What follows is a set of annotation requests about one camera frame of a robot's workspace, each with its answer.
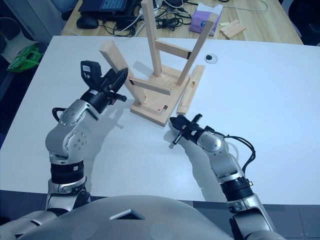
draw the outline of wooden plank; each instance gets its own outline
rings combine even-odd
[[[180,85],[183,82],[183,80],[186,78],[188,72],[191,69],[192,64],[194,63],[194,61],[196,60],[196,58],[198,56],[198,53],[200,52],[201,48],[205,44],[207,36],[211,32],[211,29],[215,24],[215,19],[216,19],[216,14],[213,14],[213,13],[210,14],[209,19],[206,21],[206,24],[205,24],[198,40],[195,43],[195,46],[192,50],[192,53],[191,53],[188,61],[186,62],[183,70],[182,70],[182,73],[176,83],[177,85]]]
[[[157,49],[159,49],[160,51],[166,52],[168,54],[172,54],[184,59],[188,59],[190,54],[191,54],[191,50],[180,47],[180,46],[176,46],[170,43],[166,43],[164,41],[160,41],[158,39],[155,40],[155,47]]]
[[[240,27],[238,27],[236,30],[229,32],[225,37],[226,39],[232,39],[235,35],[241,33],[242,31],[244,31],[246,29],[245,25],[241,25]]]
[[[182,84],[177,85],[176,81],[180,75],[181,71],[162,65],[161,77],[151,76],[149,82],[171,88],[171,95],[145,89],[146,100],[143,104],[135,102],[130,108],[131,112],[165,126],[189,81],[189,75],[187,75]]]
[[[137,87],[148,89],[148,90],[160,93],[160,94],[171,95],[171,88],[170,87],[165,87],[160,84],[141,80],[141,79],[138,79],[138,78],[135,78],[132,76],[129,77],[129,81]]]
[[[233,20],[232,22],[230,22],[227,26],[224,26],[223,28],[220,29],[220,33],[224,33],[225,31],[227,31],[229,28],[231,28],[232,26],[236,25],[240,23],[240,21],[238,19]]]
[[[242,23],[237,23],[236,25],[229,28],[227,31],[223,32],[222,34],[228,36],[230,33],[238,32],[238,29],[242,29],[244,25]]]
[[[235,31],[236,29],[238,29],[239,27],[241,27],[243,24],[241,24],[240,22],[233,25],[232,27],[228,28],[226,31],[224,31],[222,34],[223,35],[228,35],[228,33],[231,33],[233,31]]]
[[[149,42],[149,48],[151,53],[152,65],[154,70],[154,75],[156,77],[160,77],[162,69],[161,69],[161,58],[160,51],[156,48],[156,20],[153,8],[151,7],[152,1],[150,0],[142,0],[141,7],[143,10],[143,18],[145,23],[146,35]]]
[[[130,70],[126,60],[122,56],[121,52],[119,51],[117,45],[113,41],[106,41],[101,47],[100,52],[105,60],[110,64],[112,69],[117,73],[119,70],[128,68],[128,77],[124,83],[126,88],[134,97],[135,101],[139,104],[142,104],[145,99],[146,95],[144,90],[140,87],[136,87],[131,84],[129,81],[129,76],[134,76],[132,71]]]
[[[187,113],[191,105],[192,99],[194,98],[194,95],[196,93],[202,74],[204,73],[204,70],[205,70],[204,65],[195,66],[193,73],[190,77],[190,80],[188,82],[188,85],[185,87],[184,93],[182,95],[181,101],[176,111],[177,114]]]

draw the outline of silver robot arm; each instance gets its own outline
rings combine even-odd
[[[88,138],[108,105],[116,100],[127,100],[117,94],[127,79],[127,68],[117,74],[110,69],[105,76],[101,75],[99,63],[82,61],[81,76],[89,90],[67,109],[56,107],[52,110],[58,124],[45,140],[51,162],[46,210],[57,216],[91,201],[84,175]]]
[[[181,137],[197,144],[208,155],[211,168],[227,199],[233,236],[236,240],[281,240],[282,236],[267,214],[259,197],[253,193],[253,185],[241,169],[235,157],[229,153],[228,143],[221,133],[209,126],[204,129],[197,122],[201,114],[189,121],[183,115],[171,117],[172,126],[180,131],[172,142],[177,144]]]

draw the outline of gray floor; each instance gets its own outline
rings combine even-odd
[[[0,190],[0,216],[12,220],[44,210],[46,194]],[[93,196],[92,200],[103,197]],[[221,202],[186,201],[232,236],[229,213]],[[320,205],[264,205],[276,230],[288,240],[320,240]]]

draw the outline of white table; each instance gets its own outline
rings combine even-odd
[[[80,61],[99,62],[106,73],[110,66],[99,47],[110,39],[135,76],[147,79],[137,70],[150,74],[139,62],[152,67],[146,38],[55,36],[3,143],[1,190],[47,192],[45,138],[57,124],[51,110],[68,107],[87,90]],[[189,49],[196,42],[165,41]],[[207,53],[216,54],[218,63],[206,63]],[[161,56],[165,65],[182,69],[185,64],[176,56]],[[206,68],[186,116],[201,113],[201,127],[209,125],[253,143],[257,157],[246,175],[262,203],[320,204],[320,47],[208,40],[195,63]],[[223,202],[206,155],[185,140],[170,149],[176,132],[131,113],[133,97],[125,87],[120,93],[127,95],[127,102],[108,108],[90,140],[91,157],[84,164],[91,194]],[[250,151],[236,145],[243,165]]]

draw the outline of round grommet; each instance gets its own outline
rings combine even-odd
[[[205,57],[204,60],[208,63],[208,64],[215,64],[218,62],[218,57],[216,55],[214,55],[213,53],[208,53]]]

